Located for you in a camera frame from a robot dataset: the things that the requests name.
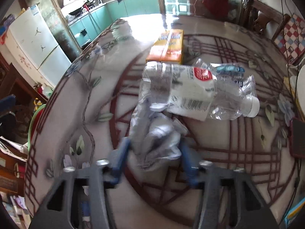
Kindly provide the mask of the crumpled clear blue bottle label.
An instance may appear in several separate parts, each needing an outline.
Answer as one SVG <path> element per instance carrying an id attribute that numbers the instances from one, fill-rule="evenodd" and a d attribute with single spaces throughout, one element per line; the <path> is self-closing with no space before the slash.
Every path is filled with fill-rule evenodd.
<path id="1" fill-rule="evenodd" d="M 214 76 L 231 79 L 243 87 L 245 69 L 238 63 L 205 63 L 201 58 L 198 58 L 193 66 L 208 69 Z"/>

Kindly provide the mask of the white grey paper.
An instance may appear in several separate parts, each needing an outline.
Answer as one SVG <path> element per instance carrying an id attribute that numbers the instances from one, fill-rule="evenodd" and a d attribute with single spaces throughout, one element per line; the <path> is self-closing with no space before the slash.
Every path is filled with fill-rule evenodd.
<path id="1" fill-rule="evenodd" d="M 142 97 L 132 113 L 129 138 L 137 166 L 152 171 L 180 158 L 179 142 L 188 129 L 177 119 L 150 109 L 151 97 Z"/>

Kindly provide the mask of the orange yellow carton box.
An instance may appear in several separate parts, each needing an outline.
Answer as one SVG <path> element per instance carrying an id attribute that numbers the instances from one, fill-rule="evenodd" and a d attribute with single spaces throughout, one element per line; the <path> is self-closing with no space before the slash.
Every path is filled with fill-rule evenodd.
<path id="1" fill-rule="evenodd" d="M 161 34 L 150 49 L 146 62 L 157 61 L 166 64 L 182 64 L 184 31 L 170 29 Z"/>

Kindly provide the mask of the crushed clear plastic bottle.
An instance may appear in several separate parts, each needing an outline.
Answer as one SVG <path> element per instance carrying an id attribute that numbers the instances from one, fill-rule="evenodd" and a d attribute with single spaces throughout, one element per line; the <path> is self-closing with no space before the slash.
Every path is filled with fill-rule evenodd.
<path id="1" fill-rule="evenodd" d="M 240 87 L 208 69 L 157 61 L 146 64 L 139 95 L 151 97 L 152 111 L 200 121 L 254 118 L 260 110 L 253 76 L 244 77 Z"/>

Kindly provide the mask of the white refrigerator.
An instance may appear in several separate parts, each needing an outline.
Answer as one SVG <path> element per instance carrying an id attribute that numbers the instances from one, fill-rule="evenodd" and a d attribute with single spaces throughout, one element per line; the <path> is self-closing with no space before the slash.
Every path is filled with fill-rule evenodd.
<path id="1" fill-rule="evenodd" d="M 71 65 L 36 5 L 10 24 L 4 44 L 36 83 L 56 87 Z"/>

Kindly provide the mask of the green red trash bin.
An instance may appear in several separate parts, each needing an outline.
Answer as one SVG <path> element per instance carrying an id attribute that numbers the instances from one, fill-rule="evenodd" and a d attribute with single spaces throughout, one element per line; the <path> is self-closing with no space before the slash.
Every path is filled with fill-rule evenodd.
<path id="1" fill-rule="evenodd" d="M 28 130 L 28 142 L 27 142 L 27 146 L 28 146 L 28 151 L 30 151 L 30 148 L 31 148 L 31 140 L 33 138 L 33 135 L 34 135 L 34 132 L 35 132 L 35 129 L 38 125 L 38 122 L 40 120 L 40 117 L 42 116 L 42 113 L 44 111 L 44 108 L 46 107 L 46 104 L 43 104 L 41 105 L 36 111 L 35 113 L 33 114 L 33 117 L 31 119 L 31 122 L 30 122 L 30 127 L 29 127 L 29 130 Z"/>

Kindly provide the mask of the white desk lamp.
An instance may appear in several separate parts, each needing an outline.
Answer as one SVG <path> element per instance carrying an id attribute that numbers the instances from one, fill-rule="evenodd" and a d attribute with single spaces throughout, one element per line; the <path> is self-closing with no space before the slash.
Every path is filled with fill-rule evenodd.
<path id="1" fill-rule="evenodd" d="M 298 100 L 300 111 L 305 113 L 305 66 L 302 66 L 296 80 L 296 98 Z"/>

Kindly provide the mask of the blue yellow toy stand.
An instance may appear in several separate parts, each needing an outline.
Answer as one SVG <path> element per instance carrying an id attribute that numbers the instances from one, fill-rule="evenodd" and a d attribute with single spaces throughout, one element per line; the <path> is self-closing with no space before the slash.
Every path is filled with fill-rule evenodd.
<path id="1" fill-rule="evenodd" d="M 288 228 L 292 222 L 296 219 L 297 215 L 299 215 L 302 208 L 304 208 L 305 198 L 303 198 L 297 205 L 291 208 L 287 215 L 284 217 L 285 227 Z"/>

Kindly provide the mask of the teal kitchen cabinets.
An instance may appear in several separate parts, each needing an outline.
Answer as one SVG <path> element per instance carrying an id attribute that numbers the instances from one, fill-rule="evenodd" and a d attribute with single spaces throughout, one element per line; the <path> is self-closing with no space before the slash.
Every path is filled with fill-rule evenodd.
<path id="1" fill-rule="evenodd" d="M 68 23 L 76 42 L 84 47 L 119 18 L 133 15 L 158 14 L 158 0 L 112 0 L 83 13 Z"/>

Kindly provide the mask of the red cased smartphone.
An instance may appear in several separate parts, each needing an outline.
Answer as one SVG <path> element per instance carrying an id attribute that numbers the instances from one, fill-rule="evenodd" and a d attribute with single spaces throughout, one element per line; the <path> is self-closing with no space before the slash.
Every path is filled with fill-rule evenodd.
<path id="1" fill-rule="evenodd" d="M 290 154 L 294 158 L 305 158 L 305 125 L 298 118 L 293 118 L 290 123 Z"/>

